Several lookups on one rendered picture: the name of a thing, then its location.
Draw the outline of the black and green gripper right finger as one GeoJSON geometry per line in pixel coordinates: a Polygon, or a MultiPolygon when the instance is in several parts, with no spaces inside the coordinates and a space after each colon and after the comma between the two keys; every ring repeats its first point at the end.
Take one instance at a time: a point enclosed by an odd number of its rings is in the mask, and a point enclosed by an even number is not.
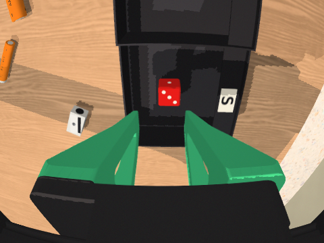
{"type": "Polygon", "coordinates": [[[184,137],[189,186],[271,180],[280,191],[285,184],[278,160],[210,126],[191,111],[185,114],[184,137]]]}

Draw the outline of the black rack of three bins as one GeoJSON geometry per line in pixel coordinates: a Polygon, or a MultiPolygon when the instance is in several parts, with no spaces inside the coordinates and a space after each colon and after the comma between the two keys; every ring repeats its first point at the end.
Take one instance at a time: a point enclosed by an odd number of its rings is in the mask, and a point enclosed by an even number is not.
{"type": "Polygon", "coordinates": [[[186,110],[233,136],[262,1],[113,0],[124,112],[138,111],[138,146],[185,147],[186,110]],[[160,78],[180,80],[179,106],[159,105],[160,78]]]}

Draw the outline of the red die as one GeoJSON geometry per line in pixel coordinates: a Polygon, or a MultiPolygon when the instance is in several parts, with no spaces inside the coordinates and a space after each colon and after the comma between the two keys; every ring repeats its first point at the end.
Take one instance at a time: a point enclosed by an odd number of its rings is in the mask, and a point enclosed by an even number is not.
{"type": "Polygon", "coordinates": [[[180,105],[180,80],[179,79],[159,79],[159,105],[179,106],[180,105]]]}

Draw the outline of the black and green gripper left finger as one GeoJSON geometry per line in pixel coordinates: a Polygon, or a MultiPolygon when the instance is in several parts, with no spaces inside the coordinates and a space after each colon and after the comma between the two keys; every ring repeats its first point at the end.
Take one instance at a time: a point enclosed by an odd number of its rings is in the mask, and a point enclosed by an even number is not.
{"type": "Polygon", "coordinates": [[[47,159],[38,177],[134,186],[138,141],[138,111],[133,111],[110,128],[47,159]]]}

